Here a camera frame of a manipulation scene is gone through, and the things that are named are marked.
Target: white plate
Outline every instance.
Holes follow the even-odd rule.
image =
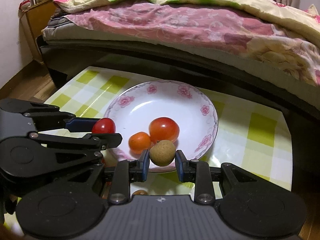
[[[158,80],[134,86],[113,100],[104,117],[116,124],[116,132],[123,137],[119,147],[111,149],[118,161],[138,159],[130,151],[128,140],[143,131],[158,117],[173,119],[180,128],[176,144],[188,160],[201,158],[217,135],[218,116],[210,99],[199,89],[177,81]],[[149,171],[174,171],[174,161],[159,167],[150,162]]]

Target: black bed frame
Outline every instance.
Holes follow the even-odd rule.
[[[210,60],[188,52],[159,45],[145,44],[145,49],[136,48],[136,42],[103,41],[103,45],[86,41],[79,45],[72,41],[57,45],[47,44],[42,36],[37,38],[45,65],[57,88],[88,66],[116,69],[173,79],[217,92],[244,98],[281,111],[292,136],[294,170],[304,170],[320,176],[320,111],[297,96],[270,82],[252,76],[233,66]],[[152,65],[143,68],[110,65],[103,60],[108,54],[127,55],[170,65],[167,69]]]

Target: black circular joint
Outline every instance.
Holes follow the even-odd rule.
[[[30,163],[34,158],[32,151],[24,146],[17,146],[13,148],[10,152],[10,155],[14,162],[18,164]]]
[[[93,192],[64,184],[50,185],[25,195],[16,214],[22,230],[36,239],[70,238],[88,231],[102,218],[105,207]]]
[[[253,237],[296,234],[306,218],[304,202],[284,190],[259,194],[236,189],[223,198],[219,211],[230,227]]]

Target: checkered tablecloth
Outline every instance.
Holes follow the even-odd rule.
[[[61,111],[78,117],[102,118],[109,103],[128,88],[142,82],[156,80],[149,76],[128,72],[88,67],[47,101]],[[213,102],[219,118],[214,144],[201,158],[210,166],[231,162],[288,190],[292,180],[291,136],[282,113],[245,99],[200,89]],[[50,134],[80,137],[68,130],[54,130]],[[116,160],[106,151],[110,165]],[[214,182],[217,198],[221,192]],[[151,195],[191,194],[193,183],[180,183],[175,172],[149,173],[145,183],[131,185],[131,193],[145,189]]]

